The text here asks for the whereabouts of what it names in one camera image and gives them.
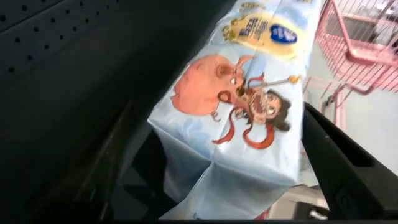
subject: plastic bag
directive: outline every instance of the plastic bag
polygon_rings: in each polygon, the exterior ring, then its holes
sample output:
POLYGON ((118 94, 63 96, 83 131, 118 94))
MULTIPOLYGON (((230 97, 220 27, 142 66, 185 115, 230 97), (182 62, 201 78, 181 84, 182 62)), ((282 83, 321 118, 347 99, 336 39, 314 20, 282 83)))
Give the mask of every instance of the plastic bag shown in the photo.
POLYGON ((297 184, 320 4, 237 1, 155 105, 164 190, 184 200, 163 218, 254 219, 297 184))

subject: pink shopping cart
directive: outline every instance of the pink shopping cart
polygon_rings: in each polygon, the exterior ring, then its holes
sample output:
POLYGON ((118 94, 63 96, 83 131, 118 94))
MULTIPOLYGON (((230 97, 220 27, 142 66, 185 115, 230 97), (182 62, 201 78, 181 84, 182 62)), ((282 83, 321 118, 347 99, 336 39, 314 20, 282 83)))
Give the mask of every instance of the pink shopping cart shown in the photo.
POLYGON ((304 91, 308 85, 325 89, 319 110, 329 111, 329 118, 341 129, 345 128, 344 102, 352 92, 368 95, 377 88, 398 92, 397 3, 327 0, 323 6, 316 41, 335 80, 309 77, 304 91))

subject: package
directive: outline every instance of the package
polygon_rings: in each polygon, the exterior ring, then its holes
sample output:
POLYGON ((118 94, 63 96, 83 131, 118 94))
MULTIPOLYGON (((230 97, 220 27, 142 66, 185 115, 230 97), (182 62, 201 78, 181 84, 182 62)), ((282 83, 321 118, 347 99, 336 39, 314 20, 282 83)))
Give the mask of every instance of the package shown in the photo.
POLYGON ((237 1, 155 105, 164 190, 181 202, 162 218, 254 219, 298 184, 320 6, 237 1))

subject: cartoon illustration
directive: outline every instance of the cartoon illustration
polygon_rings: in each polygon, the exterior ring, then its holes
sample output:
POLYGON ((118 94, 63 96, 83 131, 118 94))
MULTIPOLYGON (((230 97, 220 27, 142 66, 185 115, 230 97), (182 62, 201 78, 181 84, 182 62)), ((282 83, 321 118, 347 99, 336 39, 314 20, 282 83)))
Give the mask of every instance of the cartoon illustration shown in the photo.
POLYGON ((242 65, 253 59, 243 55, 236 65, 221 55, 208 55, 193 62, 174 86, 175 95, 170 99, 174 107, 195 116, 211 115, 215 121, 220 103, 218 95, 227 91, 234 103, 238 93, 244 90, 242 65))
POLYGON ((290 102, 281 97, 276 91, 263 88, 285 83, 296 84, 301 76, 290 76, 285 80, 265 82, 264 74, 257 78, 250 78, 248 87, 242 65, 253 59, 252 55, 243 55, 236 65, 221 55, 209 55, 199 58, 192 63, 181 79, 174 86, 175 95, 170 99, 174 107, 186 114, 194 116, 211 115, 219 122, 216 112, 220 102, 234 105, 229 113, 229 131, 226 136, 214 140, 215 144, 223 144, 232 140, 234 123, 232 115, 238 119, 247 119, 250 127, 243 131, 246 144, 255 149, 265 149, 274 142, 274 128, 288 131, 290 125, 285 122, 290 108, 290 102), (252 81, 260 81, 257 86, 251 86, 252 81), (262 142, 254 142, 248 138, 254 124, 264 125, 267 136, 262 142))
POLYGON ((281 97, 274 90, 268 90, 266 93, 263 92, 264 87, 272 85, 281 85, 283 83, 296 84, 301 80, 301 76, 290 76, 286 80, 281 80, 272 83, 266 83, 263 81, 264 74, 257 78, 251 78, 248 81, 248 88, 246 88, 237 100, 231 101, 230 92, 223 91, 218 95, 220 101, 225 103, 231 103, 235 107, 229 113, 229 131, 223 138, 214 140, 215 144, 222 144, 232 140, 234 136, 234 123, 232 115, 238 119, 247 119, 247 124, 250 127, 243 131, 243 139, 249 146, 255 149, 265 149, 274 142, 274 127, 280 131, 288 131, 290 126, 285 122, 287 117, 287 110, 290 108, 290 102, 281 97), (250 87, 250 83, 254 80, 261 81, 262 83, 258 86, 250 87), (253 124, 265 125, 267 130, 267 136, 262 142, 254 142, 248 138, 249 132, 253 128, 253 124))

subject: white floor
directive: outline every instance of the white floor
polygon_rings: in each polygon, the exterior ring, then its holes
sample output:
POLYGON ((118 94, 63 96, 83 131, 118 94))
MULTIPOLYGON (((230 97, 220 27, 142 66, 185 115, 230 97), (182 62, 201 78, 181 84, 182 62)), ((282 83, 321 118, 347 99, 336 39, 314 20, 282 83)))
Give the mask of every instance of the white floor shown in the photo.
MULTIPOLYGON (((318 44, 314 46, 308 76, 333 81, 318 44)), ((318 107, 321 94, 320 88, 308 86, 305 97, 318 107)), ((345 133, 398 175, 398 116, 395 114, 398 111, 398 94, 383 90, 375 90, 367 96, 352 93, 345 107, 345 133)))

